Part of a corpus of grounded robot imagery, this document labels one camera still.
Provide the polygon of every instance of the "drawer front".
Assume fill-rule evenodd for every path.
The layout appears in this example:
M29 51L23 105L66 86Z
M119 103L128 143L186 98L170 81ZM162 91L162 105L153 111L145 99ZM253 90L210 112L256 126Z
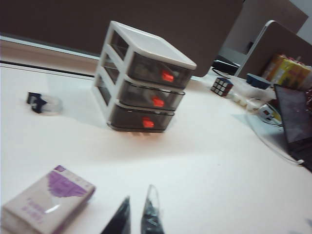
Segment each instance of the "drawer front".
M193 71L135 53L128 76L133 79L185 88Z
M126 109L116 105L113 109L109 124L113 128L136 129L142 132L163 131L167 128L174 113L155 113L153 111L142 111Z
M127 81L120 93L119 101L122 104L168 111L175 111L185 94L139 86Z

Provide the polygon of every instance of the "small blue object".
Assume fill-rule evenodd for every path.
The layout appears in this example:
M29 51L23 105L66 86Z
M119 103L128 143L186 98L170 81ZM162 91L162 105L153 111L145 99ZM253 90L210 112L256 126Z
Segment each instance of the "small blue object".
M247 83L249 83L251 86L259 88L259 89L266 89L270 85L272 85L271 82L267 81L266 79L247 73Z

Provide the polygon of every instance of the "laptop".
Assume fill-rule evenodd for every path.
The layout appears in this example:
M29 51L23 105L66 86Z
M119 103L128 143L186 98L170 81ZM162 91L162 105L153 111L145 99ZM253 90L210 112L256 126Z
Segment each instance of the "laptop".
M312 172L312 112L306 93L274 85L289 154Z

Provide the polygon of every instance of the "desk surface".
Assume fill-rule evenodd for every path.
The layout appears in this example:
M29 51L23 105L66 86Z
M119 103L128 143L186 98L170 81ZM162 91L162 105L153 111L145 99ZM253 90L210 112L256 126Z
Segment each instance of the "desk surface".
M84 77L2 64L1 205L56 165L97 186L65 234L98 234L127 195L138 234L149 184L167 234L310 234L312 174L273 153L245 110L191 80L163 134L116 132ZM27 92L63 101L62 115L30 111Z

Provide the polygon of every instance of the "small container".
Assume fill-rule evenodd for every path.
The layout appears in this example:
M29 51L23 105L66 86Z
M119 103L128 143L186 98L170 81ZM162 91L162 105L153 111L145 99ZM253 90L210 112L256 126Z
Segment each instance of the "small container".
M160 90L124 81L119 101L125 105L175 111L184 92Z
M1 208L1 226L13 234L60 234L89 200L95 186L62 166Z
M184 89L192 73L192 70L135 53L128 71L128 76L133 79L146 80L148 82Z
M125 105L116 104L108 125L119 131L159 133L167 128L173 115L174 112L125 108Z

